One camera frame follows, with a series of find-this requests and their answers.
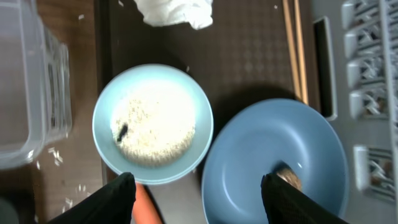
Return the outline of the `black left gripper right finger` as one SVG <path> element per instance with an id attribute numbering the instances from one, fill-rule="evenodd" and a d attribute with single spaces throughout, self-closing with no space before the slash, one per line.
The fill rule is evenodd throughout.
<path id="1" fill-rule="evenodd" d="M 348 224 L 277 174 L 262 177 L 261 195 L 269 224 Z"/>

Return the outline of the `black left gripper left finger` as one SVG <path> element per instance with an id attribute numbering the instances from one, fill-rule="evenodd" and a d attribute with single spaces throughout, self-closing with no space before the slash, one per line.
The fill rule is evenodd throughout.
<path id="1" fill-rule="evenodd" d="M 134 176 L 125 172 L 49 223 L 130 224 L 135 201 Z"/>

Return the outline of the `white tissue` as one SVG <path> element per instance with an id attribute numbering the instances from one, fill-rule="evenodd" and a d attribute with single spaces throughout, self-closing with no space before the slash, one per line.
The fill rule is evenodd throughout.
<path id="1" fill-rule="evenodd" d="M 189 23 L 195 30 L 213 23 L 212 0 L 135 0 L 143 21 L 152 27 Z"/>

